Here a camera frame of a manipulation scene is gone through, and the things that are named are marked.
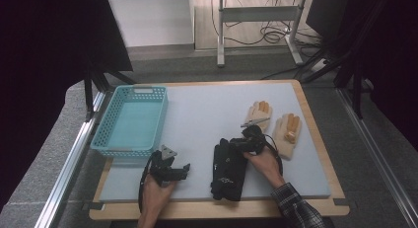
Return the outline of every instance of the beige glove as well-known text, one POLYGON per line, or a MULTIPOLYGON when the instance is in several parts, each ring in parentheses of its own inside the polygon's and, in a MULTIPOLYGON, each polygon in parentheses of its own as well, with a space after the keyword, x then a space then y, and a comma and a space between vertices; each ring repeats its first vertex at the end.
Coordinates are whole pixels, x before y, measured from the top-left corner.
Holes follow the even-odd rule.
MULTIPOLYGON (((268 105, 267 102, 254 102, 252 107, 249 108, 248 115, 245 119, 245 123, 249 122, 250 120, 271 117, 272 111, 273 109, 271 109, 270 105, 268 105)), ((261 131, 264 133, 269 123, 270 119, 260 122, 257 125, 261 128, 261 131)))
POLYGON ((293 114, 283 114, 282 117, 277 119, 273 131, 273 140, 279 150, 280 157, 283 159, 292 159, 301 127, 301 119, 293 114))

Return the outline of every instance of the table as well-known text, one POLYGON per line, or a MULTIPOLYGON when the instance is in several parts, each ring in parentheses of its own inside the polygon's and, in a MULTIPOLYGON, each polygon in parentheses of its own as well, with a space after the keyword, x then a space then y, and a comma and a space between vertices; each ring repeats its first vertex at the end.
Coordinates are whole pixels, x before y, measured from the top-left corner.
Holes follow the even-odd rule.
MULTIPOLYGON (((265 83, 291 83, 298 98, 304 118, 308 125, 313 143, 324 169, 331 196, 327 198, 307 199, 307 202, 315 207, 323 216, 336 216, 348 214, 350 208, 344 204, 345 196, 338 182, 338 178, 332 167, 314 117, 311 113, 307 99, 300 83, 296 80, 275 81, 239 81, 239 82, 205 82, 205 83, 170 83, 166 86, 207 86, 207 85, 242 85, 265 83)), ((139 208, 136 202, 100 203, 105 179, 110 169, 112 159, 107 159, 101 176, 94 202, 99 204, 98 209, 91 209, 90 216, 95 220, 134 220, 139 217, 139 208)), ((243 200, 231 202, 227 200, 196 200, 196 201, 172 201, 162 212, 162 219, 199 219, 199 218, 255 218, 278 217, 280 213, 276 203, 272 199, 243 200)))

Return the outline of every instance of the black glove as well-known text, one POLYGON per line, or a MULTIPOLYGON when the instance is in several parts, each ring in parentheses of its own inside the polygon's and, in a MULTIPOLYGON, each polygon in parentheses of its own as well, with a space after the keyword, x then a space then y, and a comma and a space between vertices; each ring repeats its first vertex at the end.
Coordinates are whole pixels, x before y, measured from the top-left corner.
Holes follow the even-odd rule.
POLYGON ((211 192, 214 199, 241 200, 246 163, 243 153, 231 148, 228 140, 222 138, 213 156, 211 192))

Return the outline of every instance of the person's right hand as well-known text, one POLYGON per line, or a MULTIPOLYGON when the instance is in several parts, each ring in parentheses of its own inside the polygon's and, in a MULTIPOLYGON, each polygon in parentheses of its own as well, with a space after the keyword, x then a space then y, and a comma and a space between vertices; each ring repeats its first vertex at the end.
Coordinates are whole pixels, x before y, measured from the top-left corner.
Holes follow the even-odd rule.
POLYGON ((264 147, 263 151, 256 156, 244 152, 244 157, 249 160, 255 169, 261 173, 275 189, 285 185, 285 180, 279 172, 279 164, 270 149, 264 147))

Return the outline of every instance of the person's left hand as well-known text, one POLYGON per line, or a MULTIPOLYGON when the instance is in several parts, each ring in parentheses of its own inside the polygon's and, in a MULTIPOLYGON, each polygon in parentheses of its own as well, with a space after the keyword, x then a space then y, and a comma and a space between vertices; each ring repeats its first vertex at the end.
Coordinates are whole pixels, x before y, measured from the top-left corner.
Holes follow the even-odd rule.
POLYGON ((154 227, 160 212, 169 203, 176 184, 177 182, 170 182, 167 187, 162 188, 157 184, 153 176, 147 175, 142 194, 143 212, 139 217, 138 227, 154 227))

